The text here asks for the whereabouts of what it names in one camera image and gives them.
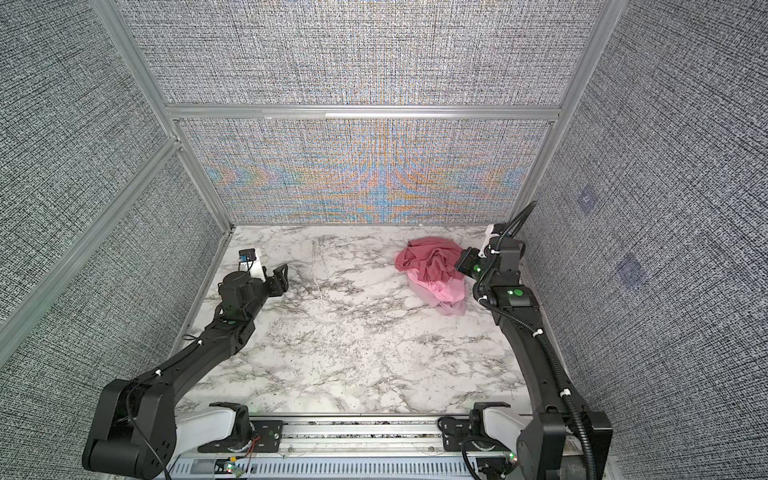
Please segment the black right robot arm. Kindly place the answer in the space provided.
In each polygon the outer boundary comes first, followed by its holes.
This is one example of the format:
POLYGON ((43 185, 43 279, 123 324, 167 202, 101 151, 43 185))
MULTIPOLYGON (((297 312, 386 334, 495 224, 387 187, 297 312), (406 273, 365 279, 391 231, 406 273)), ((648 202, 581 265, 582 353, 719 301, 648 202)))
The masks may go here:
POLYGON ((566 373, 539 302, 521 281, 523 250, 523 242, 503 238, 498 247, 463 250, 456 263, 460 274, 474 280, 473 297, 512 347, 532 407, 524 424, 503 407, 485 407, 481 437, 510 447, 525 479, 601 479, 612 424, 588 406, 566 373))

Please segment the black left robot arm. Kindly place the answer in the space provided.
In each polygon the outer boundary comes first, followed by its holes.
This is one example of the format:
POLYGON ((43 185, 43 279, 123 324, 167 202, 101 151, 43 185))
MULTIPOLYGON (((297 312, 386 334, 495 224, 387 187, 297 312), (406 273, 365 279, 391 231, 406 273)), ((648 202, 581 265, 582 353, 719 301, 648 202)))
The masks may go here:
POLYGON ((218 285, 221 302, 212 321, 189 345, 133 379, 105 386, 84 446, 83 468, 137 479, 169 477, 178 440, 176 405, 245 347, 267 300, 289 290, 288 272, 283 264, 264 279, 248 270, 227 274, 218 285))

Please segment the dark rose ribbed cloth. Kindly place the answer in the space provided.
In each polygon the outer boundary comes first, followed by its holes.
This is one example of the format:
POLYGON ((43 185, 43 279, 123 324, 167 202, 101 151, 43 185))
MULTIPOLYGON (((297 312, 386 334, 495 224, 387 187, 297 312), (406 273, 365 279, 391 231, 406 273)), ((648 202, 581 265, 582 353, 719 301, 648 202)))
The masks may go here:
POLYGON ((401 272, 415 271, 420 282, 444 282, 462 280, 456 269, 462 248, 456 242, 441 237, 423 237, 410 240, 394 259, 395 268, 401 272))

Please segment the bright pink cloth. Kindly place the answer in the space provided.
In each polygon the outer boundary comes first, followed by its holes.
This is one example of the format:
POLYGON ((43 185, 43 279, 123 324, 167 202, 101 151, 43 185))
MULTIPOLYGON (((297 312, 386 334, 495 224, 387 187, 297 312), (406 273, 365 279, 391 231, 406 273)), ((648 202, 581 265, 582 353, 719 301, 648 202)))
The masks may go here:
POLYGON ((410 289, 431 308, 443 316, 463 316, 466 313, 465 283, 461 279, 421 281, 416 270, 406 271, 410 289))

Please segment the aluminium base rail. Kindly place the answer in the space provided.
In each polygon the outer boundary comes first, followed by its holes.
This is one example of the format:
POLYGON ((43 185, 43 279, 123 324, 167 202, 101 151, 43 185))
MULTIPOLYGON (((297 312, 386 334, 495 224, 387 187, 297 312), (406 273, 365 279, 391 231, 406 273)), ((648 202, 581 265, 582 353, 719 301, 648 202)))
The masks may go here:
POLYGON ((560 460, 470 435, 466 414, 253 414, 243 447, 195 447, 162 479, 584 479, 578 440, 560 460))

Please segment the aluminium enclosure frame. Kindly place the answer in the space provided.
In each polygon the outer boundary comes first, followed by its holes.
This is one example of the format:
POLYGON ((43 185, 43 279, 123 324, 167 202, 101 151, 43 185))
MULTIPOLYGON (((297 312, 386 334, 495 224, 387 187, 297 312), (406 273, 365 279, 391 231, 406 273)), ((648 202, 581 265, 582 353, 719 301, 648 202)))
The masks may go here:
POLYGON ((166 135, 151 159, 131 178, 119 194, 95 218, 74 244, 63 254, 43 280, 26 296, 1 327, 1 360, 7 362, 46 312, 79 273, 84 264, 111 234, 123 215, 131 209, 156 174, 172 155, 182 160, 209 213, 219 227, 229 233, 234 223, 224 202, 216 193, 202 163, 195 156, 183 131, 177 126, 185 118, 271 118, 297 120, 373 120, 373 119, 515 119, 546 120, 550 124, 540 152, 532 162, 514 203, 520 210, 533 198, 543 174, 553 158, 564 132, 591 80, 615 26, 626 9, 624 1, 605 1, 567 83, 562 102, 557 106, 426 106, 426 105, 247 105, 247 104, 169 104, 152 77, 133 34, 119 7, 113 1, 91 4, 113 45, 131 71, 144 99, 166 135))

